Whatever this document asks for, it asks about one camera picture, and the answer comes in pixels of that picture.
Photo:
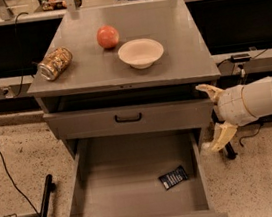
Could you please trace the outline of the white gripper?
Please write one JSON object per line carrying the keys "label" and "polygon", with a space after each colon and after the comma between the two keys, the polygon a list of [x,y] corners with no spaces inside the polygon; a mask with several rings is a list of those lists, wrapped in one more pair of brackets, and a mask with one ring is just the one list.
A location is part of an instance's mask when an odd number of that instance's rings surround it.
{"label": "white gripper", "polygon": [[196,89],[205,92],[213,103],[217,103],[218,114],[225,121],[214,126],[214,137],[210,144],[212,151],[222,150],[236,135],[238,126],[245,126],[257,120],[244,104],[242,97],[244,86],[236,85],[223,90],[214,85],[199,84]]}

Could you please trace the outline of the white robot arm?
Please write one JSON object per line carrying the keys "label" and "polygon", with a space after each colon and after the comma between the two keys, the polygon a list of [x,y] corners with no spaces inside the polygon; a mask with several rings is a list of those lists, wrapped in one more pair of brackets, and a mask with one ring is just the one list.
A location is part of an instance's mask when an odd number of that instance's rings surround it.
{"label": "white robot arm", "polygon": [[216,122],[211,150],[218,152],[236,135],[239,127],[272,115],[272,76],[247,85],[219,89],[208,84],[196,86],[206,92],[223,124]]}

